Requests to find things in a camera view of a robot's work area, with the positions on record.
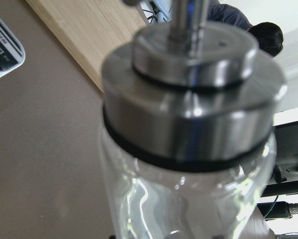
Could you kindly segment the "glass sauce bottle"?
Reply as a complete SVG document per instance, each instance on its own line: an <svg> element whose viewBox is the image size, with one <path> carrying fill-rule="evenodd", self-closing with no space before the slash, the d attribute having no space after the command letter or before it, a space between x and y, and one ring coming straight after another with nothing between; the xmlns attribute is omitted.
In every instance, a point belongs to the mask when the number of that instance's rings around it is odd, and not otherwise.
<svg viewBox="0 0 298 239"><path fill-rule="evenodd" d="M271 177L287 86L248 32L176 0L102 65L101 165L118 239L237 239Z"/></svg>

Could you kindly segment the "digital kitchen scale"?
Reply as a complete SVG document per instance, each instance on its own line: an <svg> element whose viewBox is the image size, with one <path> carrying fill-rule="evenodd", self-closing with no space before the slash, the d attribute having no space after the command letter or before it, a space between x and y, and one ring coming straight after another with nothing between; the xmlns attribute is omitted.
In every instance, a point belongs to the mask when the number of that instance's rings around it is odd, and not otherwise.
<svg viewBox="0 0 298 239"><path fill-rule="evenodd" d="M0 18L0 78L21 66L25 58L22 44Z"/></svg>

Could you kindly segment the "bamboo cutting board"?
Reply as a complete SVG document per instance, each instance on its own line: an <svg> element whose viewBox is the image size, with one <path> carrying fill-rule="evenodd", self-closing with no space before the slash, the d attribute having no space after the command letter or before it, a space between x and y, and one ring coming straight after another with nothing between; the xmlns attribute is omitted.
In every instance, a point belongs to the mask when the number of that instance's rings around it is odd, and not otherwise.
<svg viewBox="0 0 298 239"><path fill-rule="evenodd" d="M120 0L29 0L28 4L100 91L105 57L147 25L136 7Z"/></svg>

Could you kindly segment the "person in dark shirt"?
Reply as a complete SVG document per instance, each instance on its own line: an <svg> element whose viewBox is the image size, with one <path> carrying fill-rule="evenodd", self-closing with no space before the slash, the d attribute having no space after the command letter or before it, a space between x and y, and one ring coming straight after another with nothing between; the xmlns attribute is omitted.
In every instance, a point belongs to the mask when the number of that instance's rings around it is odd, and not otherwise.
<svg viewBox="0 0 298 239"><path fill-rule="evenodd" d="M229 24L249 32L258 41L259 48L272 57L276 57L283 49L284 36L278 25L272 22L252 25L241 10L229 4L211 3L207 20Z"/></svg>

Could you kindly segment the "black monitor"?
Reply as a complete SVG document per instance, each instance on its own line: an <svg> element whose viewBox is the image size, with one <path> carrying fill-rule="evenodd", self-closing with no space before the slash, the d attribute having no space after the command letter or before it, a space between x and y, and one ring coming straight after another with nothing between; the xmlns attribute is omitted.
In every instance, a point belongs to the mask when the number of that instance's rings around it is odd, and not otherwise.
<svg viewBox="0 0 298 239"><path fill-rule="evenodd" d="M262 197L274 200L258 203L257 207L267 221L290 219L298 214L298 203L280 201L282 195L298 194L298 121L275 127L277 158L271 179Z"/></svg>

